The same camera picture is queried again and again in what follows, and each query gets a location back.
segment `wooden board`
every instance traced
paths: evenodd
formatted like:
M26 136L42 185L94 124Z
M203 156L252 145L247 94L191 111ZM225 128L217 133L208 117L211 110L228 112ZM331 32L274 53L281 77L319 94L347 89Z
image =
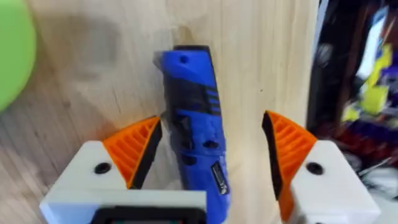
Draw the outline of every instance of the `wooden board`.
M40 199L83 142L163 112L162 74L152 59L173 44L211 47L228 146L229 223L273 219L262 114L305 123L318 1L27 4L37 61L0 115L0 223L43 223Z

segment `yellow object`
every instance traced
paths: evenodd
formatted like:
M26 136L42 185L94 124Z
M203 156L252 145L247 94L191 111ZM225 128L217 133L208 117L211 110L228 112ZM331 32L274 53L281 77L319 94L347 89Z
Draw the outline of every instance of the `yellow object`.
M365 93L361 106L369 114L380 113L387 101L388 86L373 86L368 88Z
M343 113L343 122L344 121L356 121L359 119L359 111L356 110L353 106L348 106L345 108Z
M383 68L387 68L392 63L392 50L391 44L386 44L382 47L382 55L379 57L375 63L374 68L369 76L368 80L366 81L366 86L368 88L374 86L380 78L380 72Z

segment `black panel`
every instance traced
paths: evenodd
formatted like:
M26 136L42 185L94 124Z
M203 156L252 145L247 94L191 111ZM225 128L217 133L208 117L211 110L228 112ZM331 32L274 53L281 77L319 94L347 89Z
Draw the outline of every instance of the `black panel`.
M220 104L210 103L209 101L210 98L219 101L218 97L207 93L207 90L217 93L216 88L193 83L182 78L174 78L170 75L165 76L164 82L167 101L172 110L181 109L221 115Z

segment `blue tool body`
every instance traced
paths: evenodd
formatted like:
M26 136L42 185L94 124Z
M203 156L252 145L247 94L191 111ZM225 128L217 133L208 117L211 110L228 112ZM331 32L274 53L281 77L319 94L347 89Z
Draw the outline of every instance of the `blue tool body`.
M206 191L207 223L226 217L230 189L220 100L210 51L178 46L162 55L172 147L185 188Z

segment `black button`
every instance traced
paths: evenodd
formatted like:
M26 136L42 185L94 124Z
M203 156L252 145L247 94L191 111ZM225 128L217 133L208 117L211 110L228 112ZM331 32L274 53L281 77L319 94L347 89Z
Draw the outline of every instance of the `black button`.
M211 149L216 149L218 147L218 143L212 140L208 140L205 143L203 143L203 146Z
M191 120L188 116L177 116L174 125L180 133L181 146L185 149L192 150L194 144L192 141Z

